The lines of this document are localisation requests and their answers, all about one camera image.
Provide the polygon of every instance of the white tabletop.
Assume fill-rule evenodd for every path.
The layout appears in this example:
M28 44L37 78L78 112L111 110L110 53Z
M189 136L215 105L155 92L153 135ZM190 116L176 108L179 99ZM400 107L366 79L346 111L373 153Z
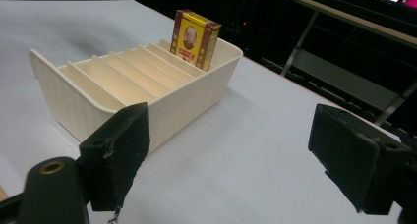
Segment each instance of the white tabletop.
M59 66L169 40L172 28L135 1L0 1L0 185L9 196L38 162L79 156L28 50ZM390 216L357 214L308 150L317 103L331 104L242 58L220 102L147 157L119 223L396 223L396 204ZM111 216L89 211L91 223Z

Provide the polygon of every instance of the dark background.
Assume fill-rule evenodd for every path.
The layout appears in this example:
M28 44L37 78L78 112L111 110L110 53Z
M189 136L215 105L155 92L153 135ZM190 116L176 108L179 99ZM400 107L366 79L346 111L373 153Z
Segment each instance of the dark background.
M174 18L178 9L190 9L221 23L221 38L239 46L246 57L277 73L282 70L313 13L292 0L136 1L170 18ZM363 0L355 2L369 4ZM402 93L417 79L415 48L398 44L329 16L319 15L303 48L397 93ZM375 120L381 113L371 105L352 98L302 71L294 70L287 78L369 121ZM319 87L311 86L308 82L314 82ZM412 137L417 135L416 125L417 92L414 92L406 103L390 116L383 127L391 131L405 132L404 137Z

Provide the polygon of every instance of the plastic tray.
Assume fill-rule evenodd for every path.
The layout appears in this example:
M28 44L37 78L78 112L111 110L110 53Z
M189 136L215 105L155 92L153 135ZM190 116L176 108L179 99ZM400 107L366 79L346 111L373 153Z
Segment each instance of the plastic tray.
M119 109L147 102L151 152L218 102L242 57L219 39L204 72L169 48L161 40L60 67L31 49L30 62L52 115L79 141Z

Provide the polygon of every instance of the storage container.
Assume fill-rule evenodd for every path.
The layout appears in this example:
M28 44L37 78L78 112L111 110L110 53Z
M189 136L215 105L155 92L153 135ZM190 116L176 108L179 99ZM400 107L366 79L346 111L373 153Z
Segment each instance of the storage container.
M32 49L30 62L52 115L79 141L119 109L147 102L152 152L218 102L242 57L219 39L204 72L169 48L161 40L59 67Z

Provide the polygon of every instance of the yellow box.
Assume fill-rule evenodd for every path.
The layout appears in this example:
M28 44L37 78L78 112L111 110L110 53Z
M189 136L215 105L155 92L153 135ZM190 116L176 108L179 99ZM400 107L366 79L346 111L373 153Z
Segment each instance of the yellow box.
M220 28L190 10L177 10L170 52L208 71Z

